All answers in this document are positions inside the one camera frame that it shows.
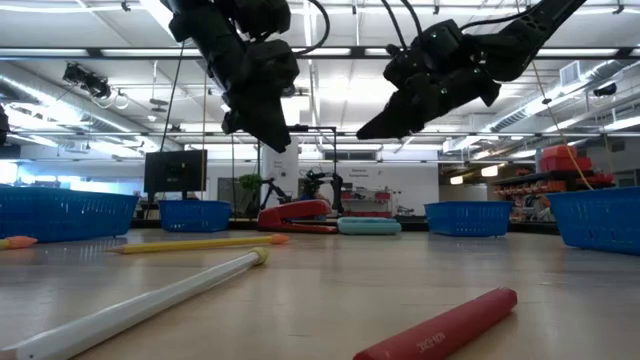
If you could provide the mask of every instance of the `blue basket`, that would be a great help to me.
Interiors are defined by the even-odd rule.
[[[136,196],[50,188],[0,188],[0,238],[86,240],[129,231]]]
[[[502,236],[509,228],[511,202],[450,201],[425,205],[429,231],[449,236]]]
[[[569,246],[640,255],[640,187],[549,194]]]
[[[231,204],[224,201],[160,201],[162,229],[171,232],[216,232],[229,228]]]

